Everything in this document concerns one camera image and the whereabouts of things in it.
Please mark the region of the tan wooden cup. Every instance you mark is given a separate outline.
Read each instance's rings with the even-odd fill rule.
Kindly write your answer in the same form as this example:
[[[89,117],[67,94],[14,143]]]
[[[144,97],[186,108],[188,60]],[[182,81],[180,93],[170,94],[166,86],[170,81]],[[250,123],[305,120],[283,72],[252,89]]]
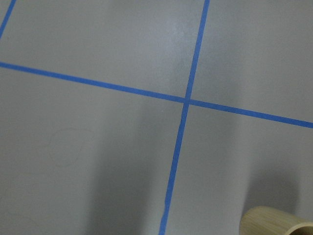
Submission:
[[[311,235],[313,223],[266,206],[249,209],[241,218],[241,235]]]

